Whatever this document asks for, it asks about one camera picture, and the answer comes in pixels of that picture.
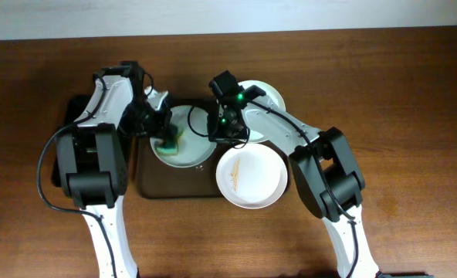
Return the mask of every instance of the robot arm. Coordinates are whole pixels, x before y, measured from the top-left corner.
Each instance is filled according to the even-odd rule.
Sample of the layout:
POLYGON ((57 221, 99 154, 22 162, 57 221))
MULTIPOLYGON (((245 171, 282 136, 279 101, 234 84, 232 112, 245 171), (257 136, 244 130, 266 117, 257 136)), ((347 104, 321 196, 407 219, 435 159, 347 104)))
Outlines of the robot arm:
POLYGON ((104 68, 77 127, 56 139, 60 186, 74 205, 101 218, 83 215, 90 229, 100 277, 113 277, 111 249, 117 277, 139 277, 129 250, 123 217, 127 189, 128 149, 131 136, 164 136, 171 112, 164 105, 168 92, 147 88, 137 63, 104 68), (94 115, 86 121, 92 111, 94 115))
POLYGON ((327 227, 340 276, 376 277, 379 268, 369 251, 361 219, 364 178, 345 136, 336 128, 322 132, 302 123, 280 110, 258 87, 244 90, 229 72, 214 78, 210 88, 223 112, 221 116, 209 116, 209 139, 221 142, 228 137, 237 138, 238 134, 247 136, 245 129, 264 134, 289 156, 301 200, 327 227), (333 164, 324 171, 320 167, 322 159, 333 159, 333 164), (332 197, 340 203, 340 208, 332 197), (355 218, 353 229, 349 218, 340 213, 341 207, 355 218))

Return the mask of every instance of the green sponge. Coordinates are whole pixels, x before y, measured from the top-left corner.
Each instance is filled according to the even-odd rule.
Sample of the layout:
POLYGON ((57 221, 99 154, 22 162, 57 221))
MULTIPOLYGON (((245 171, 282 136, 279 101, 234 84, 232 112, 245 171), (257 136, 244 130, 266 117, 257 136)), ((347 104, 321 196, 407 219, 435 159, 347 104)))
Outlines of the green sponge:
POLYGON ((170 131, 169 136, 164 138, 154 149, 160 155, 177 155, 179 152, 178 140, 184 131, 174 125, 170 125, 168 128, 170 131))

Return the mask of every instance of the dark tray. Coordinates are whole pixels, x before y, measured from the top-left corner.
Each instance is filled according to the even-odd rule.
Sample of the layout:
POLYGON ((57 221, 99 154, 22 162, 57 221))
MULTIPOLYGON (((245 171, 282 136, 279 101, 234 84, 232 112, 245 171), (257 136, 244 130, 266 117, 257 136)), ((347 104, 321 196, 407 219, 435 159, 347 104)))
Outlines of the dark tray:
MULTIPOLYGON (((171 107, 192 105, 202 108, 206 103, 199 100, 172 100, 171 107)), ((290 171, 287 158, 281 150, 268 141, 262 143, 283 159, 287 168, 287 188, 290 183, 290 171)), ((222 155, 230 148, 227 144, 218 144, 213 154, 203 163, 191 168, 173 168, 161 162, 153 153, 149 138, 141 138, 137 145, 136 186, 144 198, 214 198, 223 197, 216 184, 216 166, 222 155)))

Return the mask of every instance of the white ceramic bowl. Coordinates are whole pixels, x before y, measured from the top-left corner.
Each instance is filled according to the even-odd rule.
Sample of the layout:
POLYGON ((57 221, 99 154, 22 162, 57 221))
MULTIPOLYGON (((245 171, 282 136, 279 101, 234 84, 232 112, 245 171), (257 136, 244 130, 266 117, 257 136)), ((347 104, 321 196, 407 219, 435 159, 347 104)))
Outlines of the white ceramic bowl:
POLYGON ((261 209, 276 202, 285 191, 287 178, 282 158, 261 144, 231 148, 216 168, 220 192, 232 204, 245 209, 261 209))

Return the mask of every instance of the wood grain surface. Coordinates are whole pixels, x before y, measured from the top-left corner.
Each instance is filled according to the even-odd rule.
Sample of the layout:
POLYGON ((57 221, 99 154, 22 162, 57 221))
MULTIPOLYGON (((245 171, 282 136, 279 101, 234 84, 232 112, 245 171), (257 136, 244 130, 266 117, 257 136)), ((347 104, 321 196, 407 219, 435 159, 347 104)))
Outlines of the wood grain surface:
MULTIPOLYGON (((0 42, 0 277, 98 276, 82 218, 39 199, 36 160, 67 100, 93 92, 92 72, 127 59, 176 97, 209 96, 208 81, 226 69, 262 80, 297 118, 340 128, 366 178, 364 228, 380 268, 457 277, 457 27, 0 42)), ((49 182, 54 155, 44 190, 71 206, 49 182)), ((294 184, 249 211, 223 198, 147 200, 131 181, 124 218, 144 277, 336 267, 294 184)))

